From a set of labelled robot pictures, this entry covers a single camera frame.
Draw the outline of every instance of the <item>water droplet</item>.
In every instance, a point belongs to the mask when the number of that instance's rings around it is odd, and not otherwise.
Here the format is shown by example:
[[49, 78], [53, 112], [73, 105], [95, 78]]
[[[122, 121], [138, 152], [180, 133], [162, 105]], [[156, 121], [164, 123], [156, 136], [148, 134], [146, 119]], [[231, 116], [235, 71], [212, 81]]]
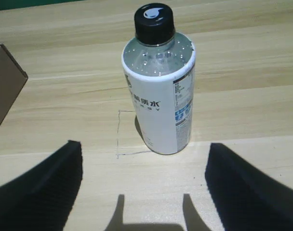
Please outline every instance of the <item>water droplet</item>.
[[163, 58], [163, 55], [162, 55], [161, 53], [158, 53], [158, 54], [156, 55], [156, 58], [157, 58], [157, 59], [162, 59], [162, 58]]

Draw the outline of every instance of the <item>bottle neck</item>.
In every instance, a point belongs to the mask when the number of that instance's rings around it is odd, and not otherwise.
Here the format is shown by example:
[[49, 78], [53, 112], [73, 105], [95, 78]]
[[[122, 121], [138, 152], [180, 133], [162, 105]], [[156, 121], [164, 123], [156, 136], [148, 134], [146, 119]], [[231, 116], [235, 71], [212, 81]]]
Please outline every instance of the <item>bottle neck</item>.
[[144, 43], [141, 43], [141, 44], [143, 46], [148, 47], [149, 51], [166, 51], [166, 50], [169, 50], [171, 47], [173, 47], [173, 45], [174, 45], [174, 35], [170, 40], [168, 40], [167, 42], [162, 43], [162, 44], [158, 44], [158, 45], [147, 45], [147, 44], [144, 44]]

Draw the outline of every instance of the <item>wooden table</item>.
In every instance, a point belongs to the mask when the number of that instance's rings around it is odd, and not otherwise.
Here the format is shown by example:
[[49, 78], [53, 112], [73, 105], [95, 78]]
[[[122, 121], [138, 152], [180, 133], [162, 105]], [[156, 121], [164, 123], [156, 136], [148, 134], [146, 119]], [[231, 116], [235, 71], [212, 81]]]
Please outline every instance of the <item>wooden table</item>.
[[171, 156], [138, 135], [120, 61], [146, 2], [0, 12], [0, 42], [29, 75], [0, 127], [0, 185], [81, 141], [84, 177], [66, 231], [104, 230], [119, 194], [124, 223], [186, 230], [184, 193], [210, 229], [223, 230], [204, 179], [213, 141], [293, 188], [293, 0], [163, 1], [197, 48], [192, 139]]

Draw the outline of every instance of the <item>cardboard box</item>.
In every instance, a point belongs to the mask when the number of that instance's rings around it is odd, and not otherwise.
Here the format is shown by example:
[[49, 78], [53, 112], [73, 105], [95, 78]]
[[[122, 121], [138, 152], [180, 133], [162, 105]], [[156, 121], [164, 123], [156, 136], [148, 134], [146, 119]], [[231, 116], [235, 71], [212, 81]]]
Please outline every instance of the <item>cardboard box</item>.
[[27, 79], [26, 72], [7, 48], [0, 44], [0, 125]]

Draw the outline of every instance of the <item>white bottle label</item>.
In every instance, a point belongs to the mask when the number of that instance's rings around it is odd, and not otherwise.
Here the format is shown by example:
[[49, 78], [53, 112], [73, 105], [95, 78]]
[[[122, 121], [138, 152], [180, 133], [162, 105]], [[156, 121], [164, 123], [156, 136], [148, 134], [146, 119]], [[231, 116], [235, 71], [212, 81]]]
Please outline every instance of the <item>white bottle label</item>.
[[195, 73], [193, 66], [185, 76], [173, 81], [178, 151], [182, 150], [190, 139], [194, 78]]
[[195, 56], [193, 51], [184, 67], [160, 77], [137, 74], [122, 60], [144, 141], [157, 153], [176, 153], [189, 142]]

